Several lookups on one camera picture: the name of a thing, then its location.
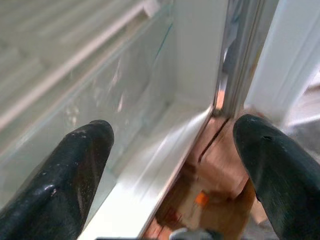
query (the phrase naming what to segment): crisper drawer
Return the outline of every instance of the crisper drawer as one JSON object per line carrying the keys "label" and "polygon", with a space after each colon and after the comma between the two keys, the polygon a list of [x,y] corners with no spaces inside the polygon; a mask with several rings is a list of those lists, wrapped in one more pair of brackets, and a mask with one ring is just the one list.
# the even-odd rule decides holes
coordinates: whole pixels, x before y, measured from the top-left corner
{"label": "crisper drawer", "polygon": [[[1,2],[0,208],[66,133],[103,119],[114,145],[80,239],[138,236],[213,109],[226,3],[206,4],[186,25],[189,0]],[[185,38],[197,18],[211,31]]]}

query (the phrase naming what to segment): orange object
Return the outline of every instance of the orange object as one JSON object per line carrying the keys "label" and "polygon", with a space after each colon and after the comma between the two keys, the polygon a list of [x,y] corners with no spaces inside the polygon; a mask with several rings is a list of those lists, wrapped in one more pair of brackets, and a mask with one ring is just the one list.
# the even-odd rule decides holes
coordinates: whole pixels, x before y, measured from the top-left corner
{"label": "orange object", "polygon": [[198,204],[201,207],[205,207],[207,203],[209,202],[209,197],[208,195],[204,192],[201,191],[195,198],[194,202]]}

